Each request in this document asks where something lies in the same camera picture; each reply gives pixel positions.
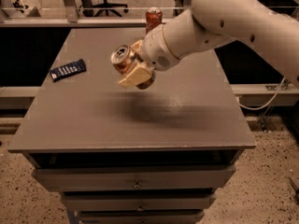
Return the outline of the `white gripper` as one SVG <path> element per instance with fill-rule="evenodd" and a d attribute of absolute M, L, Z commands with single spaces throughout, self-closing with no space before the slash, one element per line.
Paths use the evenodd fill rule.
<path fill-rule="evenodd" d="M 154 69 L 166 71 L 180 62 L 166 45 L 162 24 L 148 32 L 143 40 L 136 41 L 131 48 L 144 62 L 135 64 L 121 77 L 118 84 L 125 89 L 132 87 L 147 89 L 155 80 Z"/>

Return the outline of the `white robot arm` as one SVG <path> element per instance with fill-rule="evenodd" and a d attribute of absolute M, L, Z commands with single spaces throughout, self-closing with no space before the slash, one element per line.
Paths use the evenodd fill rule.
<path fill-rule="evenodd" d="M 111 61 L 129 66 L 119 81 L 129 88 L 192 53 L 234 40 L 247 45 L 299 87 L 299 21 L 258 0 L 192 0 L 191 7 L 170 22 L 158 25 L 130 47 L 118 47 Z"/>

